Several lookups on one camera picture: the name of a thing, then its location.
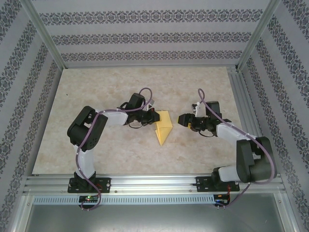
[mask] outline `patterned wallpaper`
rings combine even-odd
[[[32,173],[61,72],[15,0],[0,1],[0,232]]]
[[[68,67],[237,64],[268,0],[35,0]]]
[[[283,0],[242,71],[301,231],[309,231],[308,6]]]

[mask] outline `purple cable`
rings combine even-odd
[[[133,111],[137,111],[137,110],[142,110],[146,105],[148,105],[148,104],[150,103],[150,101],[152,100],[152,98],[153,98],[153,92],[152,92],[152,90],[151,90],[150,88],[145,87],[145,88],[142,88],[142,89],[140,90],[139,93],[141,93],[141,92],[142,92],[143,90],[145,90],[145,89],[147,89],[147,90],[150,91],[150,98],[149,98],[149,100],[148,100],[144,105],[142,105],[142,106],[139,107],[139,108],[132,109],[132,110],[109,109],[109,110],[102,110],[102,111],[98,112],[98,113],[96,114],[95,118],[93,119],[93,122],[91,123],[91,126],[90,126],[90,128],[89,128],[89,130],[88,130],[88,132],[87,132],[87,134],[86,134],[86,136],[85,136],[85,138],[83,139],[82,143],[78,146],[77,151],[76,151],[76,157],[75,157],[75,162],[76,162],[77,169],[79,170],[79,172],[80,172],[80,174],[82,175],[82,177],[83,177],[92,187],[95,188],[95,190],[98,192],[98,196],[99,196],[99,201],[98,201],[98,203],[97,203],[96,205],[94,205],[93,207],[91,207],[90,209],[85,209],[85,208],[83,208],[84,202],[82,202],[82,204],[81,204],[81,209],[82,209],[82,210],[90,211],[90,210],[93,210],[93,209],[97,208],[97,207],[100,205],[100,203],[101,203],[102,196],[101,196],[101,191],[100,191],[100,189],[98,189],[98,187],[95,186],[95,185],[85,176],[85,174],[82,172],[81,166],[80,166],[79,163],[78,163],[78,156],[79,156],[79,152],[80,152],[81,148],[82,148],[82,147],[84,146],[84,144],[86,143],[86,141],[87,141],[87,139],[88,139],[88,137],[89,137],[89,135],[90,135],[90,133],[91,133],[93,127],[94,127],[94,124],[95,124],[97,118],[99,117],[99,115],[101,115],[101,114],[103,114],[103,113],[105,113],[105,112],[133,112]]]
[[[252,136],[250,136],[249,134],[247,134],[246,132],[244,132],[243,130],[225,122],[222,118],[220,118],[205,102],[205,92],[199,88],[197,90],[199,97],[201,98],[201,102],[200,103],[204,103],[206,108],[217,117],[217,119],[219,119],[221,122],[223,122],[224,124],[226,124],[227,126],[235,129],[236,131],[238,131],[239,133],[241,133],[242,135],[246,136],[247,138],[249,138],[250,140],[252,140],[259,148],[262,149],[262,151],[264,152],[264,154],[266,155],[266,157],[268,158],[268,161],[270,163],[270,167],[271,167],[271,174],[270,174],[270,178],[267,181],[264,182],[254,182],[255,184],[258,185],[263,185],[263,184],[268,184],[270,183],[273,179],[274,179],[274,175],[275,175],[275,165],[274,162],[272,161],[270,154],[266,151],[266,149],[256,140],[254,139]],[[225,208],[233,205],[244,193],[245,191],[247,191],[247,189],[249,188],[250,184],[247,185],[247,187],[227,206],[225,206]]]

